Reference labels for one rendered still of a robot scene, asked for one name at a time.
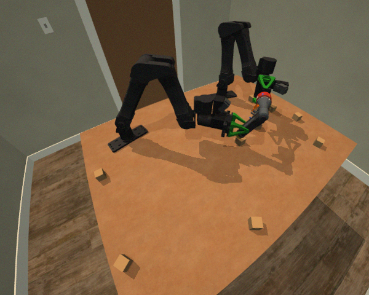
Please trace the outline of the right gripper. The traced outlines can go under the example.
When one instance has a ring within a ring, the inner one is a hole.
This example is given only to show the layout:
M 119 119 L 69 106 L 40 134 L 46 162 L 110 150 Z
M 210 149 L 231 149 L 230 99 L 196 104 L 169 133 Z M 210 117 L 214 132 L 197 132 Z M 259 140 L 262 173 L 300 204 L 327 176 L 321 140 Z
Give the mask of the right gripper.
M 210 118 L 210 123 L 211 123 L 211 118 Z M 243 127 L 241 124 L 235 123 L 235 119 L 241 121 L 242 123 L 246 123 L 246 121 L 244 121 L 236 113 L 232 112 L 232 114 L 230 114 L 230 111 L 227 111 L 226 117 L 225 117 L 225 120 L 224 120 L 224 124 L 223 124 L 223 128 L 212 126 L 212 125 L 210 125 L 210 123 L 209 123 L 209 126 L 210 126 L 210 128 L 215 128 L 215 129 L 222 130 L 221 137 L 224 137 L 225 133 L 227 133 L 227 135 L 226 135 L 227 137 L 232 137 L 232 136 L 248 133 L 249 129 Z M 244 131 L 233 132 L 234 127 L 242 129 Z M 223 131 L 223 129 L 224 129 L 224 131 Z

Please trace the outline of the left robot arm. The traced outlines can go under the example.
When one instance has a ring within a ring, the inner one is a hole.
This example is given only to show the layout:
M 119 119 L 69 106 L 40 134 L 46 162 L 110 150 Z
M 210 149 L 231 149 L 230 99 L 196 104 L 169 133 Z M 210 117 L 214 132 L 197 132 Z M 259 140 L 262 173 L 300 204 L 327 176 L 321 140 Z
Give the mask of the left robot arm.
M 236 22 L 236 23 L 233 23 Z M 260 58 L 258 66 L 253 56 L 250 43 L 249 28 L 250 22 L 231 21 L 221 23 L 218 27 L 218 34 L 221 38 L 221 71 L 219 83 L 216 85 L 217 92 L 209 94 L 215 99 L 216 95 L 234 98 L 237 95 L 232 91 L 227 91 L 228 85 L 234 82 L 232 69 L 234 43 L 237 42 L 240 59 L 242 63 L 242 77 L 247 83 L 254 83 L 258 80 L 259 74 L 270 75 L 273 73 L 277 60 L 275 58 Z M 271 89 L 283 95 L 288 91 L 288 82 L 275 80 Z M 226 94 L 227 93 L 227 94 Z

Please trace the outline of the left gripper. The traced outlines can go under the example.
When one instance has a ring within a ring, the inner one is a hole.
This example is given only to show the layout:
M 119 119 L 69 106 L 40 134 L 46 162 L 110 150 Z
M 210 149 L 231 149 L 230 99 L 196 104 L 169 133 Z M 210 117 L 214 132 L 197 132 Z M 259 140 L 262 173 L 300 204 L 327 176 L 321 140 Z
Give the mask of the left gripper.
M 254 96 L 253 96 L 254 98 L 252 100 L 254 103 L 256 103 L 256 97 L 259 93 L 261 92 L 271 93 L 271 87 L 275 79 L 276 78 L 272 76 L 259 74 L 256 87 L 255 87 Z

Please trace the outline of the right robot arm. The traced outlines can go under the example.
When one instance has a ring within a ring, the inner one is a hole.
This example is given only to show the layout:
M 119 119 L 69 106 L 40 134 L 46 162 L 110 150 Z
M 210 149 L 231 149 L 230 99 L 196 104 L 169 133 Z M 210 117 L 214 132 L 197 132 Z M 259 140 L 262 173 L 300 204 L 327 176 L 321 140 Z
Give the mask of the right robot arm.
M 162 84 L 181 128 L 186 130 L 196 128 L 196 114 L 198 125 L 210 127 L 212 116 L 210 125 L 223 128 L 225 110 L 231 102 L 225 96 L 216 95 L 214 100 L 211 95 L 195 96 L 192 110 L 185 98 L 174 65 L 175 60 L 171 56 L 146 53 L 132 66 L 129 86 L 115 120 L 116 133 L 119 133 L 120 137 L 108 143 L 112 152 L 120 150 L 148 132 L 142 125 L 131 129 L 130 124 L 146 85 L 155 79 Z

